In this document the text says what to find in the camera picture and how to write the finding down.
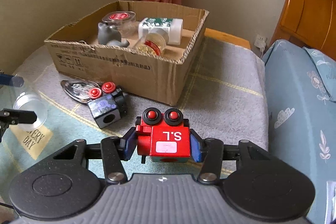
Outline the clear glass jar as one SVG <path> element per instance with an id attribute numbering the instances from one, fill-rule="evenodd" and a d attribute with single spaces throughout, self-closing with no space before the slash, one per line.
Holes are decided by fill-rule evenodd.
<path id="1" fill-rule="evenodd" d="M 47 106 L 37 93 L 32 83 L 25 80 L 20 88 L 11 87 L 10 99 L 14 110 L 34 111 L 37 115 L 37 121 L 33 124 L 19 124 L 23 131 L 33 131 L 40 128 L 47 119 Z"/>

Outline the black wooden robot toy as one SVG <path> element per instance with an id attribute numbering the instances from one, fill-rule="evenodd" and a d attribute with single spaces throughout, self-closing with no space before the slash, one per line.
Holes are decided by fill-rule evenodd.
<path id="1" fill-rule="evenodd" d="M 88 95 L 90 100 L 87 105 L 99 128 L 105 128 L 126 116 L 127 104 L 123 90 L 114 82 L 93 87 L 89 89 Z"/>

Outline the red wooden robot toy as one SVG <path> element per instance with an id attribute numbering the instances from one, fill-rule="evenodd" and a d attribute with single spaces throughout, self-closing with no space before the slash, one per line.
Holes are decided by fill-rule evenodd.
<path id="1" fill-rule="evenodd" d="M 142 164 L 147 158 L 152 162 L 185 163 L 191 157 L 189 120 L 179 109 L 145 109 L 135 120 L 135 133 Z"/>

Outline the white medical cotton swab container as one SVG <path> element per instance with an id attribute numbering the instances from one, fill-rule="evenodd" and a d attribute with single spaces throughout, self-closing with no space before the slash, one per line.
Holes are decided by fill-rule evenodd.
<path id="1" fill-rule="evenodd" d="M 145 18 L 138 25 L 138 38 L 153 32 L 165 38 L 168 45 L 180 45 L 183 20 L 179 18 Z"/>

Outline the clear plastic teardrop packet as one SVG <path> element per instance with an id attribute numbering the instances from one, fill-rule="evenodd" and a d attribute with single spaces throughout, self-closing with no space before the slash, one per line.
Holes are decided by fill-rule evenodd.
<path id="1" fill-rule="evenodd" d="M 84 80 L 62 80 L 60 82 L 63 91 L 72 99 L 82 104 L 87 104 L 91 98 L 89 97 L 89 91 L 92 88 L 99 88 L 97 83 Z"/>

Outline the brown cardboard box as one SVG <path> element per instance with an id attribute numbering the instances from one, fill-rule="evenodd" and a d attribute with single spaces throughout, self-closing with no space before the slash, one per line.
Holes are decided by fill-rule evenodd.
<path id="1" fill-rule="evenodd" d="M 98 44 L 98 23 L 115 11 L 133 11 L 144 18 L 183 20 L 181 45 L 167 46 L 162 56 L 138 52 L 132 46 Z M 94 82 L 113 81 L 127 92 L 171 106 L 178 103 L 188 73 L 202 43 L 209 11 L 162 2 L 117 1 L 45 39 L 58 72 Z"/>

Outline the grey animal figurine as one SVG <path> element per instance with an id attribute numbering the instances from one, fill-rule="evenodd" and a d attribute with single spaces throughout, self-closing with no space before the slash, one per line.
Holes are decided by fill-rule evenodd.
<path id="1" fill-rule="evenodd" d="M 104 23 L 98 23 L 98 43 L 105 46 L 118 46 L 127 48 L 130 43 L 123 39 L 121 33 L 115 26 L 108 26 Z"/>

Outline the jar with gold red contents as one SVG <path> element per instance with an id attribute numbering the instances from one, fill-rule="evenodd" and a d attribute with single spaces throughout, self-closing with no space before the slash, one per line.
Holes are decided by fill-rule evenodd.
<path id="1" fill-rule="evenodd" d="M 148 33 L 136 42 L 134 49 L 153 56 L 161 56 L 166 47 L 165 37 L 157 33 Z"/>

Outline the blue floral bedding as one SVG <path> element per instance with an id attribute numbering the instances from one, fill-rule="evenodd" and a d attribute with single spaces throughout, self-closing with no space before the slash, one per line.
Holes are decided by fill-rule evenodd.
<path id="1" fill-rule="evenodd" d="M 335 221 L 335 61 L 319 50 L 277 40 L 262 57 L 269 151 L 306 174 L 312 223 Z"/>

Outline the clear jar with red lid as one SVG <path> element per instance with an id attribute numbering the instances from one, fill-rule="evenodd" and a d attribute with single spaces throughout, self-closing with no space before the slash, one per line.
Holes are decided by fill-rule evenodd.
<path id="1" fill-rule="evenodd" d="M 114 26 L 123 38 L 132 36 L 137 28 L 136 13 L 133 11 L 115 11 L 106 14 L 102 22 Z"/>

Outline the wooden bed headboard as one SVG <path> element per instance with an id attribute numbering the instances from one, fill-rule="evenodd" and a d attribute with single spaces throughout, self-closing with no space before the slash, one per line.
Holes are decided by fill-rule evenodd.
<path id="1" fill-rule="evenodd" d="M 335 59 L 335 0 L 285 0 L 269 45 L 279 39 Z"/>

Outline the white wall plug charger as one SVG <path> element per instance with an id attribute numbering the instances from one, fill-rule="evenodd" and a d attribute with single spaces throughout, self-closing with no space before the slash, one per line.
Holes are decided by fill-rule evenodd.
<path id="1" fill-rule="evenodd" d="M 254 46 L 260 50 L 260 52 L 264 52 L 266 48 L 267 37 L 262 35 L 256 35 Z"/>

